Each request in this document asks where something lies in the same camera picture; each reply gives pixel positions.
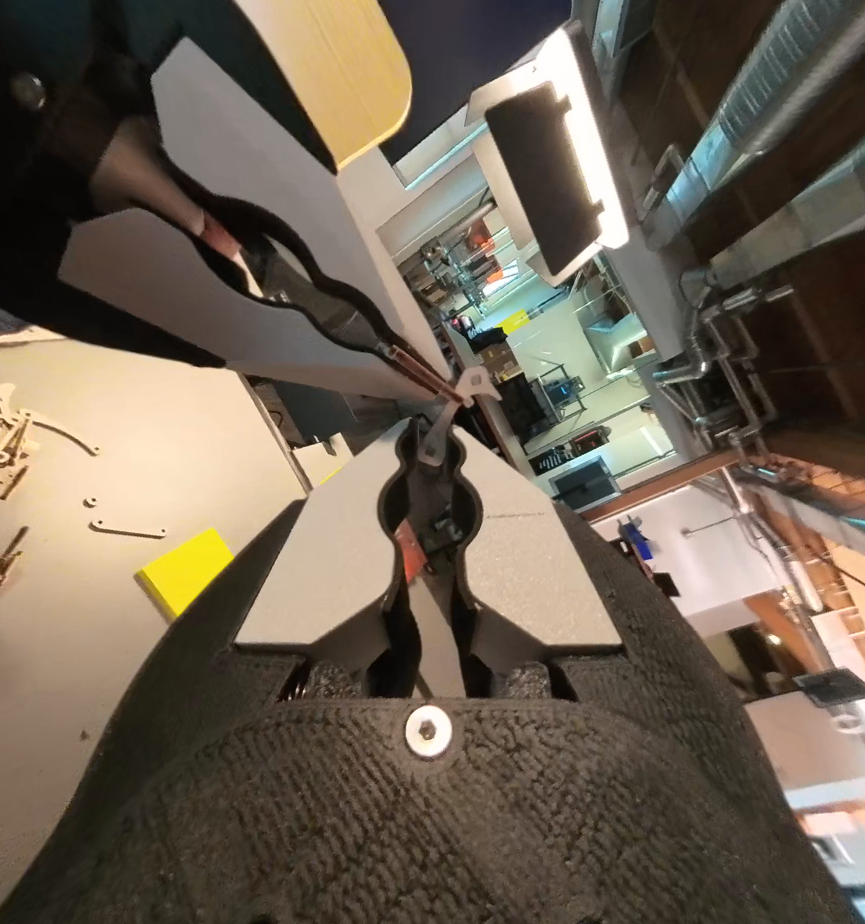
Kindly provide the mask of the flat wooden link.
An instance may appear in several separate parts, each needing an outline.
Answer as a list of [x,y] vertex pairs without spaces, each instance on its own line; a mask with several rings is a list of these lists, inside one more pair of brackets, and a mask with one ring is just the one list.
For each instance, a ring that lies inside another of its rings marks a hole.
[[167,530],[164,527],[124,526],[121,524],[109,523],[105,519],[98,518],[90,522],[89,528],[101,534],[132,538],[159,540],[167,537]]

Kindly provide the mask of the spiral metal ventilation duct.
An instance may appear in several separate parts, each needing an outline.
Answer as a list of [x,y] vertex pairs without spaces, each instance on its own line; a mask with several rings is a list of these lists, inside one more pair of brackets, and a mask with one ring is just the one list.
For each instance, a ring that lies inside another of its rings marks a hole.
[[777,471],[753,464],[741,463],[737,470],[748,487],[763,489],[770,499],[794,504],[798,509],[821,514],[865,533],[865,499],[860,495],[782,479]]

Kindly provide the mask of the light wooden panel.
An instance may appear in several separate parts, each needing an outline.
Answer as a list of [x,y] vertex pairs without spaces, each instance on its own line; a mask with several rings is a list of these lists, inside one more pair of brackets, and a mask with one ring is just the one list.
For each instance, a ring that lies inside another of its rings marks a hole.
[[238,1],[325,143],[351,164],[403,127],[413,81],[376,1]]

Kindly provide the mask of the copper rod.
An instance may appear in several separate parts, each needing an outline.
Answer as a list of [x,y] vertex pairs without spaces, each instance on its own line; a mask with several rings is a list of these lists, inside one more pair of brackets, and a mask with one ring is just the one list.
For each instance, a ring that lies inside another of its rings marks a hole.
[[403,376],[413,383],[422,386],[435,397],[446,397],[460,406],[468,406],[469,398],[462,396],[456,386],[446,381],[438,373],[430,370],[419,359],[403,350],[400,346],[380,343],[379,354],[392,366],[396,367]]

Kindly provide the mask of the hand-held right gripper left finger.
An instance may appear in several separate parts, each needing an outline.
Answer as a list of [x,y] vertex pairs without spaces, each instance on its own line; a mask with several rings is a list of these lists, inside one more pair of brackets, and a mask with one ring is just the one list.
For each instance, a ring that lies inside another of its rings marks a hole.
[[397,530],[410,509],[417,431],[406,419],[311,491],[235,644],[409,673],[421,645]]

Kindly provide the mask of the blue wall-mounted device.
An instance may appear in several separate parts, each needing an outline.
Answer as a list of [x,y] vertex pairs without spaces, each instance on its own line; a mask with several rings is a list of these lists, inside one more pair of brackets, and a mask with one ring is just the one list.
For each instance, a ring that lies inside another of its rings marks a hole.
[[641,562],[649,562],[653,559],[654,553],[641,531],[641,520],[639,518],[629,515],[624,521],[619,521],[618,535],[623,547],[628,549],[626,554],[630,554]]

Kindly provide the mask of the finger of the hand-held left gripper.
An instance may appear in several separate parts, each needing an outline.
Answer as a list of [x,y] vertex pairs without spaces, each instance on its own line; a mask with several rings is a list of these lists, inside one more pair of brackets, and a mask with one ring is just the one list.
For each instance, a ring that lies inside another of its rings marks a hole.
[[268,302],[231,284],[278,307],[302,308],[343,345],[397,345],[449,382],[422,309],[329,170],[189,40],[179,42],[152,88],[163,147],[175,166],[214,195],[217,217],[232,235],[258,232],[267,246],[295,257],[308,295],[327,295],[334,312],[319,320],[302,296]]
[[378,352],[338,343],[300,307],[242,294],[203,258],[209,248],[149,212],[75,225],[61,282],[223,359],[244,374],[404,401],[436,398]]

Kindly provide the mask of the grey box printer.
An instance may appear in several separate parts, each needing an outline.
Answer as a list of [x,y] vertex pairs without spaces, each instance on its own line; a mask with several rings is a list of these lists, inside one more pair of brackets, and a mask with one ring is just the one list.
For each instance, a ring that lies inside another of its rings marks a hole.
[[577,514],[616,500],[622,495],[602,456],[577,459],[577,466],[549,479],[551,495]]

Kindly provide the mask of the metal ceiling pipes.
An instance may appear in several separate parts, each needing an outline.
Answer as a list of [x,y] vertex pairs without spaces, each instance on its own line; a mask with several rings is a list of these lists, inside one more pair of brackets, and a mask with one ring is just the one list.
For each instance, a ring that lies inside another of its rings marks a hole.
[[778,409],[757,368],[760,349],[744,317],[794,292],[790,284],[766,291],[754,286],[716,299],[704,286],[689,315],[684,362],[653,373],[660,395],[707,450],[730,449],[745,465],[751,456],[769,454],[762,434]]

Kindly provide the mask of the dark grey desk cabinet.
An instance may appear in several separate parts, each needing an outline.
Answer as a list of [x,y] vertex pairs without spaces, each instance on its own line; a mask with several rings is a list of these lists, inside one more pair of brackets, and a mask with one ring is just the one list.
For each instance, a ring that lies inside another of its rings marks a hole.
[[258,376],[245,380],[293,449],[328,444],[335,435],[354,432],[357,426],[346,399],[334,391]]

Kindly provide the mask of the black flat screen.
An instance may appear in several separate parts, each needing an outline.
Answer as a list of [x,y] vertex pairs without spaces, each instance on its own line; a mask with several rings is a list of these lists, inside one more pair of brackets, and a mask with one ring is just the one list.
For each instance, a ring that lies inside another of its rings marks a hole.
[[831,710],[865,700],[865,680],[846,667],[795,676],[794,682],[820,709]]

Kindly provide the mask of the person's left hand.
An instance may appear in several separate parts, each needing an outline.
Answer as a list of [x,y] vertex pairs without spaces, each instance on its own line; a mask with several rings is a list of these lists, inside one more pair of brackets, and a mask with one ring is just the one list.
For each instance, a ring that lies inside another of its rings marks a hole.
[[239,243],[168,172],[154,122],[132,116],[123,120],[89,183],[96,206],[105,214],[129,207],[149,209],[200,238],[219,254],[242,264]]

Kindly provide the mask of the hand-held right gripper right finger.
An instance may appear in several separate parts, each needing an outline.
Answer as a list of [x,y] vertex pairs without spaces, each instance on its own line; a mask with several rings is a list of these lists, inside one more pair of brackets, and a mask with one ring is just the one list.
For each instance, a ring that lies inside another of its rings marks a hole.
[[465,430],[448,437],[452,630],[470,677],[622,648],[600,592],[558,512],[532,482]]

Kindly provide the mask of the curved wooden strip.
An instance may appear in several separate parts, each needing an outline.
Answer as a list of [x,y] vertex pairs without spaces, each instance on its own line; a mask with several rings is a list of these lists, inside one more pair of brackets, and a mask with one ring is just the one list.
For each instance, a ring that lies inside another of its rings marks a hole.
[[47,430],[51,433],[60,435],[67,440],[73,442],[87,452],[90,456],[99,456],[102,452],[102,448],[99,445],[95,445],[94,441],[87,439],[86,437],[81,436],[79,433],[68,428],[66,425],[54,422],[53,420],[48,419],[44,415],[35,412],[35,411],[26,411],[30,422],[37,427]]

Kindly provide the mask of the yellow notepad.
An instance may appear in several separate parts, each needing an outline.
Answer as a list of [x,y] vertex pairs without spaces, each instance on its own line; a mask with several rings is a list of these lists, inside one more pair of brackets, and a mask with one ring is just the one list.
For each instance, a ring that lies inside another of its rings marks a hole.
[[140,568],[135,579],[163,618],[172,623],[232,561],[224,539],[215,528],[208,528]]

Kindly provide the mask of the black equipment rack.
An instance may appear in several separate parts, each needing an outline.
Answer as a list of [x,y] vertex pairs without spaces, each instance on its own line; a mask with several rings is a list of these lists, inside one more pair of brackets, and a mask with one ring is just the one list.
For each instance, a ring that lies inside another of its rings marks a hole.
[[545,375],[528,379],[522,373],[496,384],[507,422],[521,445],[552,428],[575,422],[586,413],[585,385],[579,376]]

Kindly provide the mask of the large metal ventilation duct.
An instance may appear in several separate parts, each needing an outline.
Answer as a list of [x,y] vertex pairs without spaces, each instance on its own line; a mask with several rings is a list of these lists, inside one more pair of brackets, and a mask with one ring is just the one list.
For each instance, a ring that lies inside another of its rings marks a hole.
[[709,263],[726,291],[808,251],[865,230],[865,137],[846,156]]
[[787,1],[776,10],[668,190],[643,222],[670,245],[709,199],[786,138],[865,54],[865,1]]

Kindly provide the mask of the rectangular hanging ceiling lamp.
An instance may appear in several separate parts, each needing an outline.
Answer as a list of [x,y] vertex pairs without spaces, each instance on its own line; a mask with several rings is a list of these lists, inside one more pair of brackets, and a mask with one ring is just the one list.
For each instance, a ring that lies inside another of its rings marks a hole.
[[625,246],[631,206],[607,147],[606,101],[581,23],[555,29],[522,63],[471,94],[474,156],[510,236],[545,283]]

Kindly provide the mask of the small metal bracket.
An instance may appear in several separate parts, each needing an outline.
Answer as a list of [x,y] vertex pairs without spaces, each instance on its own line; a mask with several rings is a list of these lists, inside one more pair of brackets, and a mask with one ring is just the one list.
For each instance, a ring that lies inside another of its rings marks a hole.
[[417,450],[418,461],[426,468],[440,468],[445,460],[453,420],[460,409],[469,409],[478,398],[502,401],[491,374],[484,366],[465,368],[453,385],[439,387],[437,397],[445,403],[423,437]]

